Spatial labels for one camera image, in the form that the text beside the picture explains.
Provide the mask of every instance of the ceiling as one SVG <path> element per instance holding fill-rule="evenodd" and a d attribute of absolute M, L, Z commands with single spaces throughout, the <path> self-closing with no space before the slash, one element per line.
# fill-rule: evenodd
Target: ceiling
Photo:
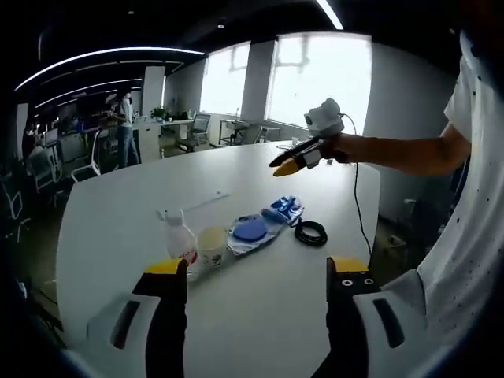
<path fill-rule="evenodd" d="M 371 35 L 376 42 L 411 51 L 434 65 L 456 71 L 460 53 L 458 39 L 450 33 L 456 28 L 452 1 L 329 3 L 345 32 Z M 40 69 L 79 54 L 128 46 L 179 47 L 209 53 L 283 33 L 334 30 L 320 6 L 311 0 L 40 0 L 29 6 L 15 4 L 11 11 L 10 18 L 18 22 L 4 31 L 4 35 L 16 36 L 6 40 L 9 55 L 4 60 L 10 67 L 4 77 L 6 93 L 16 102 L 37 104 L 81 87 L 142 77 L 145 63 L 132 61 L 157 61 L 150 65 L 165 65 L 169 74 L 181 63 L 189 65 L 205 57 L 166 51 L 86 57 L 38 76 L 12 96 L 19 83 Z"/>

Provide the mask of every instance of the paper cup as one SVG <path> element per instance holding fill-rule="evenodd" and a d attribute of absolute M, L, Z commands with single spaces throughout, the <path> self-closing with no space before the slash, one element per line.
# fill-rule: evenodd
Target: paper cup
<path fill-rule="evenodd" d="M 206 228 L 198 234 L 199 256 L 206 266 L 222 264 L 226 251 L 228 232 L 224 227 Z"/>

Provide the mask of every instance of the blue lid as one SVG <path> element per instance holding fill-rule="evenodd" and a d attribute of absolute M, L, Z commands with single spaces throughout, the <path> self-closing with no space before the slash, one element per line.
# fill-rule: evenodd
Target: blue lid
<path fill-rule="evenodd" d="M 252 243 L 264 238 L 267 232 L 265 222 L 258 218 L 237 225 L 233 231 L 233 236 L 244 242 Z"/>

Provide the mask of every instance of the window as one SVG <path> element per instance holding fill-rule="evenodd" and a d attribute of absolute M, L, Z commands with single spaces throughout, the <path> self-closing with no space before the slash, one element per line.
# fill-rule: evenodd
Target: window
<path fill-rule="evenodd" d="M 364 129 L 371 87 L 371 40 L 361 35 L 312 33 L 280 36 L 267 118 L 306 127 L 304 114 L 328 97 Z M 354 132 L 346 123 L 348 132 Z"/>
<path fill-rule="evenodd" d="M 203 75 L 202 112 L 240 115 L 249 49 L 250 42 L 209 55 Z"/>

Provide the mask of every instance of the white bottle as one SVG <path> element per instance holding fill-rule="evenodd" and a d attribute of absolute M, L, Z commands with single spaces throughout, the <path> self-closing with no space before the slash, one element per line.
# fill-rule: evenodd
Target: white bottle
<path fill-rule="evenodd" d="M 195 235 L 183 222 L 183 211 L 160 214 L 165 221 L 166 248 L 171 258 L 182 258 L 187 263 L 187 277 L 192 279 L 198 273 L 198 242 Z"/>

